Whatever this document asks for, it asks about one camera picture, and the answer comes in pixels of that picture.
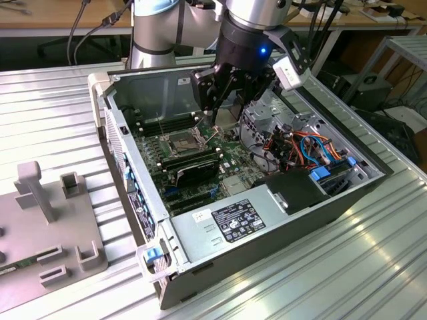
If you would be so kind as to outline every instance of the warning label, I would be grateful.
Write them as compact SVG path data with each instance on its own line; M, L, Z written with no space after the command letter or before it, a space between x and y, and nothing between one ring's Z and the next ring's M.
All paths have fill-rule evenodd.
M214 211L212 216L230 243L266 227L248 199Z

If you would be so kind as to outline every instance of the blue clip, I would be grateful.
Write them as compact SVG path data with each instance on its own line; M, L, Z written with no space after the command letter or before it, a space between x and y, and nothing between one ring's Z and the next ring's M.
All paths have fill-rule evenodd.
M131 168L130 167L126 167L126 169L125 169L125 179L129 179L130 174L131 174Z
M331 173L325 167L318 167L312 170L311 175L314 181L318 181L321 178L331 175Z
M348 157L348 158L347 158L347 162L348 162L348 164L349 164L349 165L351 165L352 167L354 167L354 166L357 164L356 159L355 159L355 158L353 158L353 157Z
M161 257L163 257L163 250L161 247L154 247L144 252L144 259L147 261L147 263L151 263L154 260L160 259Z

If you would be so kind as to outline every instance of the gray base plate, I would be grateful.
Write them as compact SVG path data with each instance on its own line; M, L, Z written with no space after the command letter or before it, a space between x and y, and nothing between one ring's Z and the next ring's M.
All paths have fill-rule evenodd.
M0 196L0 227L4 236L0 237L0 251L6 255L4 267L13 262L34 256L36 252L62 245L66 256L48 262L43 266L34 263L23 269L0 275L0 313L24 302L60 289L74 282L90 277L107 268L105 257L97 266L82 271L75 253L78 245L83 256L92 255L92 241L95 241L99 254L103 255L103 245L93 213L89 194L65 199L59 182L43 186L49 195L52 208L57 216L56 222L47 224L39 207L21 210L15 197L18 192ZM52 283L48 287L40 284L39 273L65 265L69 276Z

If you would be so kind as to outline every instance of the aluminum profile table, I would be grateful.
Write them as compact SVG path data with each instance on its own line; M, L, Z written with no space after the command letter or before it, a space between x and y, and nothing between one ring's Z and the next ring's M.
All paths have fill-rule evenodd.
M417 36L401 36L401 37L385 37L378 48L375 50L374 54L365 64L363 70L359 73L356 80L353 82L351 87L348 89L347 93L344 95L342 101L348 103L353 97L354 93L357 91L359 86L362 84L363 80L367 74L374 67L375 63L381 58L382 54L386 49L391 49L397 54L394 59L390 59L387 64L384 66L380 75L385 77L387 73L393 67L393 64L397 61L397 58L403 57L409 60L411 63L415 64L423 71L427 71L427 37L423 35ZM411 101L416 100L427 91L427 83L425 83L415 94L411 97Z
M212 57L183 59L206 62ZM144 281L135 243L92 120L86 77L119 63L0 74L0 192L16 163L36 159L43 180L87 179L109 261L106 271L0 319L425 319L427 176L319 81L306 88L395 174L336 222L167 311ZM304 111L295 93L286 98ZM1 291L0 299L7 293Z

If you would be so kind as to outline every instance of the white plastic bracket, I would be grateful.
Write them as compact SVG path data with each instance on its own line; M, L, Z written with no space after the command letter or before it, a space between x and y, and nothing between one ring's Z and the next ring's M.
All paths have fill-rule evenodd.
M89 94L91 97L93 119L97 128L102 126L101 116L99 113L98 97L102 96L104 91L111 85L111 80L107 73L92 73L87 78L89 85Z

